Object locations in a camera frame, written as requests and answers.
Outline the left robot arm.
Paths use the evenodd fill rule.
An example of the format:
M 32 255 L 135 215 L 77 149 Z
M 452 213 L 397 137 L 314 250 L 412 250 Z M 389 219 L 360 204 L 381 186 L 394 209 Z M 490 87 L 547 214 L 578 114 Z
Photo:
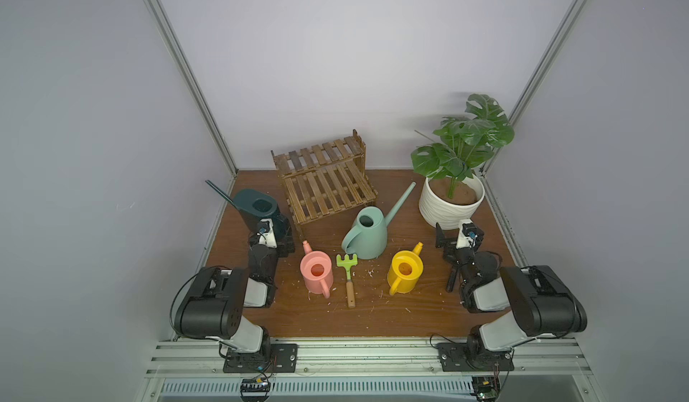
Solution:
M 268 362 L 269 333 L 245 318 L 243 311 L 266 309 L 274 303 L 278 261 L 294 251 L 287 218 L 259 220 L 249 237 L 248 265 L 201 268 L 175 295 L 170 326 L 180 337 L 217 342 L 225 360 Z

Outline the wooden slatted shelf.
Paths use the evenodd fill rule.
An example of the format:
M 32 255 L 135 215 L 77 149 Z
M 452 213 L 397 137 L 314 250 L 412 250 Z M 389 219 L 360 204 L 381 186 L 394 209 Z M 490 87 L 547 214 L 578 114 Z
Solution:
M 344 138 L 271 156 L 302 240 L 306 225 L 377 202 L 378 192 L 365 172 L 366 144 L 356 130 Z

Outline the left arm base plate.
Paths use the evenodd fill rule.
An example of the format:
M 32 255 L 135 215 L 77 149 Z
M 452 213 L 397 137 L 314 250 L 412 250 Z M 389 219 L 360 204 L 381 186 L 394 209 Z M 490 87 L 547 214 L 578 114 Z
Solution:
M 294 373 L 298 357 L 297 344 L 274 344 L 263 346 L 256 353 L 236 353 L 224 355 L 224 373 Z

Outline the pink watering can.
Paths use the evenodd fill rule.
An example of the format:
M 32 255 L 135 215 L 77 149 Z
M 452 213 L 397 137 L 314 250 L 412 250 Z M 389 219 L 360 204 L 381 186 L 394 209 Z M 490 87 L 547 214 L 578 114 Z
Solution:
M 306 240 L 303 241 L 303 250 L 305 255 L 301 259 L 300 271 L 307 290 L 311 294 L 320 294 L 329 299 L 334 282 L 330 256 L 312 249 Z

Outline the light green watering can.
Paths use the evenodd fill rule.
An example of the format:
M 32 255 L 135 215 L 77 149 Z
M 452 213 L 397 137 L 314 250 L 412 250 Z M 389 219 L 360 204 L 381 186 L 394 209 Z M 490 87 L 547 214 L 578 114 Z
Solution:
M 342 241 L 344 253 L 355 254 L 361 260 L 378 258 L 388 245 L 388 226 L 415 187 L 416 183 L 412 182 L 387 215 L 376 206 L 367 206 L 361 210 Z

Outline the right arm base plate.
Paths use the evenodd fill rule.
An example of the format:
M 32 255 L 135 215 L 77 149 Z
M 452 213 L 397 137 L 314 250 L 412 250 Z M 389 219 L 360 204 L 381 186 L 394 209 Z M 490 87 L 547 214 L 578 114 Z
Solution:
M 493 373 L 513 371 L 514 364 L 510 351 L 492 352 L 482 346 L 468 343 L 440 343 L 436 349 L 443 371 L 462 371 L 463 373 Z

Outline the dark teal watering can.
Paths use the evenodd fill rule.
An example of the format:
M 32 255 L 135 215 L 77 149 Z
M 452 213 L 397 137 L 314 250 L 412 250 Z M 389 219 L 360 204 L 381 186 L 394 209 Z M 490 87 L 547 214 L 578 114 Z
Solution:
M 285 217 L 279 209 L 278 202 L 258 190 L 245 188 L 234 197 L 230 197 L 209 179 L 206 180 L 206 184 L 240 213 L 245 225 L 253 232 L 261 219 Z

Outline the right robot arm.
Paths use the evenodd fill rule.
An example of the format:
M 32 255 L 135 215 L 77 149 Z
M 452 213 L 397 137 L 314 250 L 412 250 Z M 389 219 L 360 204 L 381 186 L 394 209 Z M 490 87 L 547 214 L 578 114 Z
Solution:
M 460 222 L 455 240 L 439 224 L 435 235 L 435 246 L 451 265 L 446 291 L 457 291 L 470 313 L 506 312 L 472 328 L 467 341 L 456 344 L 466 358 L 509 360 L 514 348 L 532 340 L 587 328 L 582 304 L 551 267 L 505 267 L 500 254 L 480 249 L 484 231 L 470 219 Z

